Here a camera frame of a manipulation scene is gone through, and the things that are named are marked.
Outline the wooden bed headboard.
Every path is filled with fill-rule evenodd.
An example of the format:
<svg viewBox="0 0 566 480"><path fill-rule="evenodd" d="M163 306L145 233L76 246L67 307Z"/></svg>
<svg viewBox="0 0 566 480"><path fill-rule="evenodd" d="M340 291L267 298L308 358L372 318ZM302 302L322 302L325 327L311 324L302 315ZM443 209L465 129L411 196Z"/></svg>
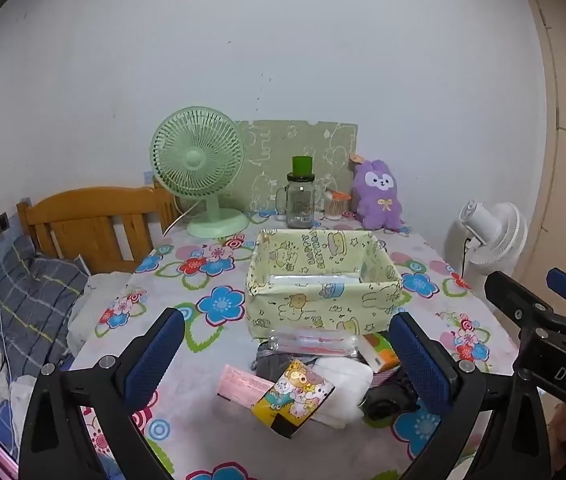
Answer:
<svg viewBox="0 0 566 480"><path fill-rule="evenodd" d="M131 273L153 250L149 217L162 228L176 220L174 197L159 183L141 188L93 186L16 206L21 229L43 255L82 257L95 273Z"/></svg>

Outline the orange green tissue pack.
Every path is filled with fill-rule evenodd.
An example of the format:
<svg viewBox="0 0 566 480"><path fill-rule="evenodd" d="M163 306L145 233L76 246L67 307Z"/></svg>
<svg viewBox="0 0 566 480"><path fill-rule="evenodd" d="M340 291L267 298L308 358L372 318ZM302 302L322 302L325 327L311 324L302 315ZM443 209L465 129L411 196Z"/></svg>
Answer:
<svg viewBox="0 0 566 480"><path fill-rule="evenodd" d="M391 347L389 340L381 333L360 335L358 352L371 367L374 374L392 370L400 364L399 358Z"/></svg>

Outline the cotton swab jar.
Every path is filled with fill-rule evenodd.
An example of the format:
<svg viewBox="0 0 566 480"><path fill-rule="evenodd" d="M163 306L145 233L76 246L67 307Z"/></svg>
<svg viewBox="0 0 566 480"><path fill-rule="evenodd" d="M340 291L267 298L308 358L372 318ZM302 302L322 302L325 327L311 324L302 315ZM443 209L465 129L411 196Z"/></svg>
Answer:
<svg viewBox="0 0 566 480"><path fill-rule="evenodd" d="M324 191L324 216L326 219L340 219L350 207L351 196L344 192L326 188Z"/></svg>

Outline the yellow cartoon tissue pack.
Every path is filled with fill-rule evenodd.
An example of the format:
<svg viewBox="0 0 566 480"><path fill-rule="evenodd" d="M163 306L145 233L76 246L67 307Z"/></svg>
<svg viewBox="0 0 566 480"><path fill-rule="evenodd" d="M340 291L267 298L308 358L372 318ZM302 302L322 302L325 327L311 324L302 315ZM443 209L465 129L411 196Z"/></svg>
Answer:
<svg viewBox="0 0 566 480"><path fill-rule="evenodd" d="M274 385L251 408L259 422L290 439L335 390L311 367L293 360Z"/></svg>

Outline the yellow cartoon fabric bin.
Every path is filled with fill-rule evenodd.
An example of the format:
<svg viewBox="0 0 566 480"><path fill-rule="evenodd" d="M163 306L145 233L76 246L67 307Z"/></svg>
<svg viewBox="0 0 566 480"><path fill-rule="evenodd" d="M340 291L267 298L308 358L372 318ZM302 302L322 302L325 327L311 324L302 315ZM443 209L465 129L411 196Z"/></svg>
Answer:
<svg viewBox="0 0 566 480"><path fill-rule="evenodd" d="M266 229L246 276L249 333L280 327L386 330L403 292L402 276L370 231Z"/></svg>

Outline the floral tablecloth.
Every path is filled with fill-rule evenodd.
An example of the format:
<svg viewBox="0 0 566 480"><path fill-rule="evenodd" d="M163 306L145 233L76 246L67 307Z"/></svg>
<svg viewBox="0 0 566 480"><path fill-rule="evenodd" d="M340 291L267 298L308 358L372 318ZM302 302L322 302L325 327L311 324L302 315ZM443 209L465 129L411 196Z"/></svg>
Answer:
<svg viewBox="0 0 566 480"><path fill-rule="evenodd" d="M163 310L181 311L184 339L148 403L134 415L141 435L177 479L392 479L424 448L438 420L425 411L391 422L356 419L341 429L309 420L291 438L266 428L248 408L218 393L227 367L249 370L258 340L251 332L280 314L299 315L313 326L335 324L367 330L371 314L412 314L432 339L455 359L484 372L507 374L517 353L488 306L423 237L409 228L377 233L380 248L403 281L395 304L374 299L350 306L340 288L320 293L330 304L320 313L308 294L272 299L254 312L247 273L260 234L278 228L257 214L248 228L230 237L198 240L175 229L104 301L76 367L90 367L106 354L119 354L144 334Z"/></svg>

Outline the black plastic bag bundle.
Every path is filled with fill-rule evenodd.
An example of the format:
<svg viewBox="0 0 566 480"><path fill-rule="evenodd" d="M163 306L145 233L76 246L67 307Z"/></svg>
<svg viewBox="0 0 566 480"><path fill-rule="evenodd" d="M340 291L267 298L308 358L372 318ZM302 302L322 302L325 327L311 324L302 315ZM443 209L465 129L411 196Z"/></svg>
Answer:
<svg viewBox="0 0 566 480"><path fill-rule="evenodd" d="M360 409L371 422L418 411L418 394L403 367L398 367L383 382L369 388Z"/></svg>

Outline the grey drawstring pouch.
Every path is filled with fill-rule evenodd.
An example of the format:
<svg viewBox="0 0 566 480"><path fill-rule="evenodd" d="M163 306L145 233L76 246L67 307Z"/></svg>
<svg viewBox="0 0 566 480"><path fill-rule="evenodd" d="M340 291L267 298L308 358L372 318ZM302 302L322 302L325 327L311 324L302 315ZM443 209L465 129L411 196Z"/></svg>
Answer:
<svg viewBox="0 0 566 480"><path fill-rule="evenodd" d="M295 360L304 365L311 365L315 362L316 356L274 351L270 349L267 342L262 342L258 345L256 357L251 363L251 370L260 378L276 382L287 370L289 364Z"/></svg>

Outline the green desk fan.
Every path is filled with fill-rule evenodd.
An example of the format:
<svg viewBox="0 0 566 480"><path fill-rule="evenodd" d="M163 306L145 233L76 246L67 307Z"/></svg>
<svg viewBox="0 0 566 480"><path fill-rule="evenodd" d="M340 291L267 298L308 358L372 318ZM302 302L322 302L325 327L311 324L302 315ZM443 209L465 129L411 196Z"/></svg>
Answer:
<svg viewBox="0 0 566 480"><path fill-rule="evenodd" d="M240 174L244 157L244 144L232 119L204 106L171 114L159 125L149 147L157 181L176 197L205 204L187 225L187 233L198 238L226 237L247 228L246 214L221 206L219 200Z"/></svg>

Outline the purple plush bunny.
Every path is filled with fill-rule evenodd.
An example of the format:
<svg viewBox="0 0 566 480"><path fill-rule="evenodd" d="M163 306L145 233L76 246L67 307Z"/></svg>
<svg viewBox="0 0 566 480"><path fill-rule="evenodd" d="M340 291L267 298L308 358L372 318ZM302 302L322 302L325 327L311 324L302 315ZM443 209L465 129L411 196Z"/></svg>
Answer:
<svg viewBox="0 0 566 480"><path fill-rule="evenodd" d="M356 196L356 214L364 229L401 229L402 205L398 199L398 186L386 162L375 159L357 164L352 190Z"/></svg>

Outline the white standing fan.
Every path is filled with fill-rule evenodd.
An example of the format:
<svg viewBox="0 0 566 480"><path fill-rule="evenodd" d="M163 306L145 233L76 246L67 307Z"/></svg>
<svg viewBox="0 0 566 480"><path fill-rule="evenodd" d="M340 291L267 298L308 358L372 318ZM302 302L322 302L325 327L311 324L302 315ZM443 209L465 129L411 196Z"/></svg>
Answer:
<svg viewBox="0 0 566 480"><path fill-rule="evenodd" d="M458 214L458 221L466 232L464 278L514 272L527 243L528 224L513 203L486 205L469 200Z"/></svg>

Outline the clear plastic pencil case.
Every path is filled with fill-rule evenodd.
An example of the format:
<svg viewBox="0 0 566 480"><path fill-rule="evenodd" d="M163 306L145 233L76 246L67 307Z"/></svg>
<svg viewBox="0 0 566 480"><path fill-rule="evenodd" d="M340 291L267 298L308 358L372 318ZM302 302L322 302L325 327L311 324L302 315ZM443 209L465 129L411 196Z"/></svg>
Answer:
<svg viewBox="0 0 566 480"><path fill-rule="evenodd" d="M304 356L353 358L358 353L356 336L341 330L280 327L271 330L266 340L272 351Z"/></svg>

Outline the pink tissue packet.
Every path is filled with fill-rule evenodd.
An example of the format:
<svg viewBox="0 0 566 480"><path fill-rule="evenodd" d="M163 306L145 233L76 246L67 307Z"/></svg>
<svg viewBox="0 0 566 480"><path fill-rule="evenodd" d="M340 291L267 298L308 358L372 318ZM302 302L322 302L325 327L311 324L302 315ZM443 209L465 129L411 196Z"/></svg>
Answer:
<svg viewBox="0 0 566 480"><path fill-rule="evenodd" d="M240 404L243 408L253 408L272 386L273 382L225 365L218 383L217 395Z"/></svg>

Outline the grey plaid pillow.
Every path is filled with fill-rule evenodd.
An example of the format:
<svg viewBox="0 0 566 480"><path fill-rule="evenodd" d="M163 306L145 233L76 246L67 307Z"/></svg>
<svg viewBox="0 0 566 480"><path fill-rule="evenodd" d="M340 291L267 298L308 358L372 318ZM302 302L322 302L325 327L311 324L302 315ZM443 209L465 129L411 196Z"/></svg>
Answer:
<svg viewBox="0 0 566 480"><path fill-rule="evenodd" d="M0 344L13 378L70 355L69 318L87 281L81 266L44 256L27 235L13 241L0 261Z"/></svg>

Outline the white cloth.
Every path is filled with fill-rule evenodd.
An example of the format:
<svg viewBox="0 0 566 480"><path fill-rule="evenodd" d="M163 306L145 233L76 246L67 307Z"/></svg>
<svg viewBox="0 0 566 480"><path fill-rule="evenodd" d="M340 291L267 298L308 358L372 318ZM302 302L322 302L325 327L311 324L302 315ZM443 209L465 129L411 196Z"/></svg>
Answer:
<svg viewBox="0 0 566 480"><path fill-rule="evenodd" d="M312 370L334 386L314 412L312 419L335 429L344 429L363 416L360 409L371 387L373 371L368 364L349 358L322 356Z"/></svg>

